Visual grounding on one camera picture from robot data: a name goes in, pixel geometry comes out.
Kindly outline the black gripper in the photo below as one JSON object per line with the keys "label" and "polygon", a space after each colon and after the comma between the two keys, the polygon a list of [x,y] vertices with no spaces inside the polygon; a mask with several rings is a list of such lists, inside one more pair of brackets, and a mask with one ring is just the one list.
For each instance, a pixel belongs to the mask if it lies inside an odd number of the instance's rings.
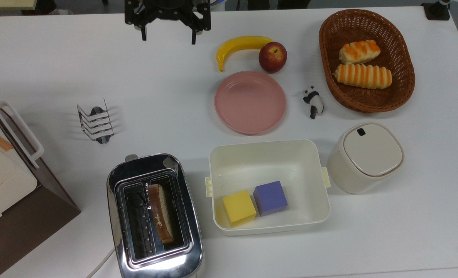
{"label": "black gripper", "polygon": [[124,21],[140,27],[146,42],[146,25],[154,20],[181,21],[192,30],[191,44],[199,31],[211,30],[211,7],[207,0],[125,0]]}

